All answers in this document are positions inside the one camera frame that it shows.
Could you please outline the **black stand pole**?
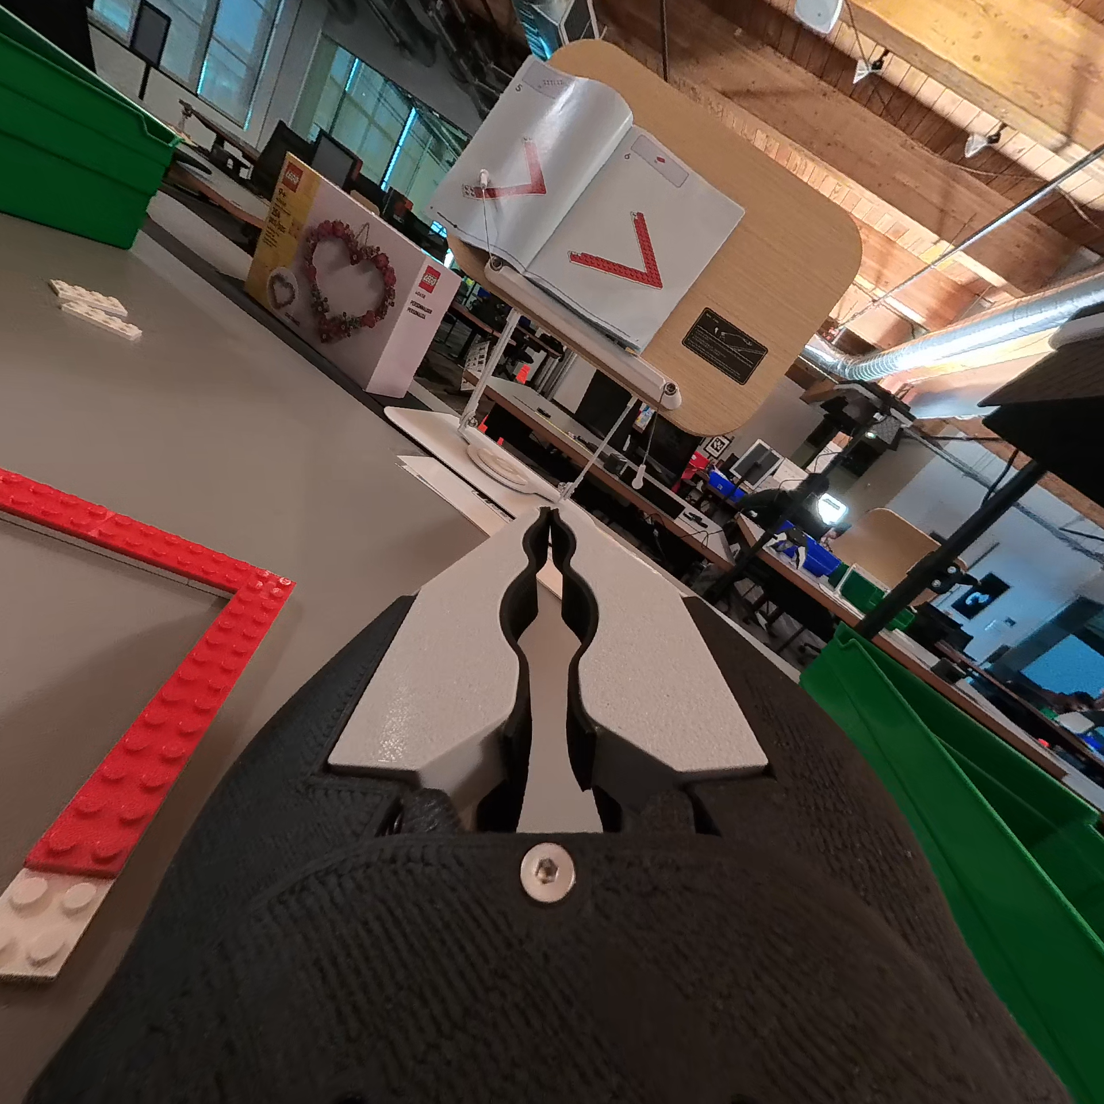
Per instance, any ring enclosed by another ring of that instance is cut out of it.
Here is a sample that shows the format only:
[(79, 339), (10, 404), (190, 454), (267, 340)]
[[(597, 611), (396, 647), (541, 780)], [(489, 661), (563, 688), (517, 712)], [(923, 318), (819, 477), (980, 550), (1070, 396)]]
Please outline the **black stand pole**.
[(855, 632), (865, 640), (877, 637), (923, 590), (935, 588), (935, 584), (949, 572), (960, 554), (1012, 508), (1045, 474), (1048, 474), (1048, 469), (1037, 459), (1031, 459), (1014, 477), (989, 492), (974, 513), (959, 529), (936, 550), (920, 558), (903, 580), (860, 620)]

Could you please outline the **tan rounded chair back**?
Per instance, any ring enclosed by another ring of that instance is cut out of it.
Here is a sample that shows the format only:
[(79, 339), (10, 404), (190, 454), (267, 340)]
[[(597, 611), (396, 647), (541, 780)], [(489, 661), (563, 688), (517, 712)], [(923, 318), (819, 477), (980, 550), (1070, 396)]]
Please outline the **tan rounded chair back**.
[(832, 540), (836, 558), (860, 569), (886, 591), (939, 546), (939, 541), (888, 507), (869, 509)]

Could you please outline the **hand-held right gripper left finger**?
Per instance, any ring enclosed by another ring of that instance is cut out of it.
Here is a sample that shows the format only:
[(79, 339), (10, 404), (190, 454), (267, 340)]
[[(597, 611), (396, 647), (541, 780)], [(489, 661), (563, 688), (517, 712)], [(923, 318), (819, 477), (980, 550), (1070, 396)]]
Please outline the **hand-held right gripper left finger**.
[(414, 596), (328, 756), (337, 772), (446, 792), (518, 817), (533, 735), (520, 637), (539, 612), (551, 509), (508, 523)]

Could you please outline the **red lego plate assembly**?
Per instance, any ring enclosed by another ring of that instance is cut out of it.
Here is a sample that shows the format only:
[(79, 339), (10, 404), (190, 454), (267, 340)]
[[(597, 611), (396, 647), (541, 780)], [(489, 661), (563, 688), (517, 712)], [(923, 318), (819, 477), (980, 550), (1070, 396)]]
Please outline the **red lego plate assembly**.
[(2, 470), (2, 505), (6, 515), (229, 595), (181, 666), (24, 859), (37, 872), (116, 877), (295, 582), (8, 469)]

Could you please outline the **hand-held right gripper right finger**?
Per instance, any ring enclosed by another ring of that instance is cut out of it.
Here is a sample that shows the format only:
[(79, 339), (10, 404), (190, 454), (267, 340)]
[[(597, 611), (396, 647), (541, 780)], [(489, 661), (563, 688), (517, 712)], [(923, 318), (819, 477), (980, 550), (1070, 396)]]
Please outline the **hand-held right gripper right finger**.
[(580, 640), (568, 679), (575, 776), (601, 817), (639, 814), (689, 783), (769, 764), (675, 583), (579, 508), (550, 511), (562, 616)]

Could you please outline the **black overhead light panel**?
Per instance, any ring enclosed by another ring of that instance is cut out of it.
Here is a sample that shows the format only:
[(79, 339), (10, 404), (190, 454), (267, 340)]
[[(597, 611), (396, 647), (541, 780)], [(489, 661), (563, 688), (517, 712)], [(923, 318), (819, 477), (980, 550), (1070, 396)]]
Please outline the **black overhead light panel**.
[(984, 424), (1006, 442), (1103, 504), (1103, 311), (1078, 311), (1052, 350), (982, 402)]

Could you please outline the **black sign board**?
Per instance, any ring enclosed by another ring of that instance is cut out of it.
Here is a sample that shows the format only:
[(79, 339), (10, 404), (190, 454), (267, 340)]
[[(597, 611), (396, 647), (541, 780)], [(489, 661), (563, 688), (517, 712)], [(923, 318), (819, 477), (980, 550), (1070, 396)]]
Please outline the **black sign board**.
[(150, 68), (161, 68), (173, 18), (150, 1), (140, 1), (133, 17), (129, 48)]

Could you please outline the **long white lego plate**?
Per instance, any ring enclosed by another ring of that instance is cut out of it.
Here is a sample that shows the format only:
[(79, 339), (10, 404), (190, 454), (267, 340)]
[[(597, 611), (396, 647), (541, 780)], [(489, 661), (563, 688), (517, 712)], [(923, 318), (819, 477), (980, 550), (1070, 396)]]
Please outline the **long white lego plate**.
[(115, 883), (24, 867), (2, 896), (3, 980), (56, 979)]

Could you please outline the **lego instruction booklet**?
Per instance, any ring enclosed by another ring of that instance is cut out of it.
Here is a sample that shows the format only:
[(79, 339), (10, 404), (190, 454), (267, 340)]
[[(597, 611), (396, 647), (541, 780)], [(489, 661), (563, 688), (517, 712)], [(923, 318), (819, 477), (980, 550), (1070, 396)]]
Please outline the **lego instruction booklet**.
[(612, 86), (528, 57), (433, 193), (433, 219), (642, 352), (744, 207)]

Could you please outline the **printed paper sheet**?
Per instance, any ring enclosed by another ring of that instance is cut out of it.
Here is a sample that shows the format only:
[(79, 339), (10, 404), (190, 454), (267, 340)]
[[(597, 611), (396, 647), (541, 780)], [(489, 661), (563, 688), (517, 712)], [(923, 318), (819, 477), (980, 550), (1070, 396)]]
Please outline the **printed paper sheet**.
[(514, 520), (509, 512), (491, 502), (439, 459), (422, 454), (401, 454), (397, 461), (408, 474), (434, 490), (439, 498), (451, 504), (485, 534), (492, 536)]

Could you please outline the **silver ventilation duct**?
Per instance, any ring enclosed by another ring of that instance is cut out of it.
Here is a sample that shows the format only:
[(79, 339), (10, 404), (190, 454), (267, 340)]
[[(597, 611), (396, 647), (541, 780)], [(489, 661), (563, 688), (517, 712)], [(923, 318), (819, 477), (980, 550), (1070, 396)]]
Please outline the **silver ventilation duct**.
[(1002, 307), (980, 312), (890, 349), (848, 354), (815, 335), (806, 342), (798, 358), (839, 379), (874, 381), (1056, 329), (1078, 311), (1097, 307), (1102, 300), (1103, 268), (1098, 266), (1074, 279), (1015, 298)]

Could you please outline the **small white lego plate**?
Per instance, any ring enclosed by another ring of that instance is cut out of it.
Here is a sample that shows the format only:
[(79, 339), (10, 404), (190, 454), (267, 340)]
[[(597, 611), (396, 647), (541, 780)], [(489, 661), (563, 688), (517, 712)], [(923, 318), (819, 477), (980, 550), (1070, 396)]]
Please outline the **small white lego plate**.
[(85, 300), (64, 299), (61, 310), (125, 340), (138, 340), (144, 336), (144, 331), (138, 325)]
[(94, 291), (83, 285), (70, 283), (64, 279), (50, 278), (48, 283), (52, 291), (64, 303), (73, 302), (90, 308), (96, 308), (121, 320), (127, 320), (129, 318), (128, 308), (115, 295)]

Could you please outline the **lego set box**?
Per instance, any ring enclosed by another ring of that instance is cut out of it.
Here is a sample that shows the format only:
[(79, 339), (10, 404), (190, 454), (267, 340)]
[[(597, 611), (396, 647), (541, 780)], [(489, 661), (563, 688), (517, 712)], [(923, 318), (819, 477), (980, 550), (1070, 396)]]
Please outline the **lego set box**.
[(245, 290), (363, 390), (407, 394), (459, 283), (443, 260), (286, 155)]

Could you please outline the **wooden book stand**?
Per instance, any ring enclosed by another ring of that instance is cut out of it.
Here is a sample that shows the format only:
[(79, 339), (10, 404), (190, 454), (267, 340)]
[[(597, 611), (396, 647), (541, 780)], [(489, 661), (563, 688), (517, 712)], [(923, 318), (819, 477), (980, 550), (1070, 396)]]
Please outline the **wooden book stand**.
[(618, 47), (585, 39), (549, 64), (617, 90), (637, 126), (736, 199), (744, 216), (642, 352), (447, 231), (457, 260), (517, 314), (685, 432), (738, 429), (848, 289), (861, 261), (860, 232), (834, 202)]

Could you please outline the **green plastic bin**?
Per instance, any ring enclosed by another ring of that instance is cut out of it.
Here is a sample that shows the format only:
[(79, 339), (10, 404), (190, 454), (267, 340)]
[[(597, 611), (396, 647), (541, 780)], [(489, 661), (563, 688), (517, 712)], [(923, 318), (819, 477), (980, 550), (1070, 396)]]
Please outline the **green plastic bin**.
[(801, 684), (918, 835), (994, 989), (1078, 1101), (1103, 1101), (1099, 812), (840, 625)]
[(2, 7), (2, 208), (128, 249), (182, 139), (73, 55), (74, 6)]

